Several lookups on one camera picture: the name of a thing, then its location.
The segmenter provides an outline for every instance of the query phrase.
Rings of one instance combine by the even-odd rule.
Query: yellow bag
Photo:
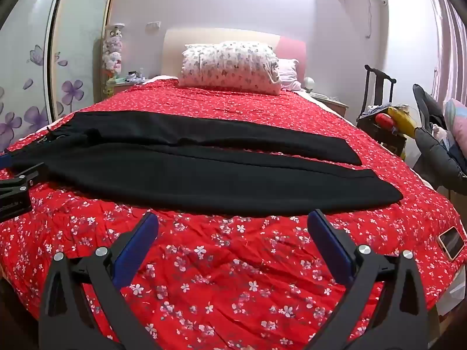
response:
[[[390,106],[388,108],[388,114],[394,120],[398,130],[402,134],[415,139],[415,128],[417,127],[417,123],[412,119],[412,117],[410,117],[408,113]]]

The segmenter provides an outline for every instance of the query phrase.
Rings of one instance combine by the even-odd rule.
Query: lamp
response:
[[[305,88],[305,91],[307,91],[307,93],[310,93],[314,87],[315,87],[315,81],[312,78],[305,77],[303,79],[303,88]]]

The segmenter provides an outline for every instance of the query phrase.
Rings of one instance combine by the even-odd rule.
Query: metal screw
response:
[[[62,260],[63,257],[64,257],[63,253],[58,252],[57,254],[54,255],[54,260],[56,260],[58,262],[59,260]]]
[[[410,250],[404,250],[402,252],[402,255],[404,256],[404,258],[407,258],[407,259],[413,258],[413,252],[411,252]]]
[[[367,244],[361,244],[358,247],[358,251],[360,251],[362,254],[370,254],[371,253],[371,248]]]
[[[107,255],[108,252],[109,252],[109,250],[104,246],[99,247],[99,248],[96,249],[96,255],[98,257],[103,257],[104,255]]]

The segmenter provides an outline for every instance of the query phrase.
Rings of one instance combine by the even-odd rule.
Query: blue gripper pad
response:
[[[159,222],[153,213],[146,214],[143,217],[143,222],[140,222],[138,226],[114,261],[112,282],[117,289],[131,284],[159,231]]]
[[[0,156],[0,170],[3,170],[4,168],[10,168],[12,164],[13,160],[10,154],[7,153]]]
[[[308,233],[337,283],[350,286],[354,280],[353,260],[333,232],[335,229],[321,211],[308,215]]]

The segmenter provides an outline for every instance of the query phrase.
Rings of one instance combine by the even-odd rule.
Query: stuffed animal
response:
[[[106,70],[112,72],[114,77],[117,77],[121,72],[121,32],[115,27],[109,33],[102,49],[102,60],[106,66]]]

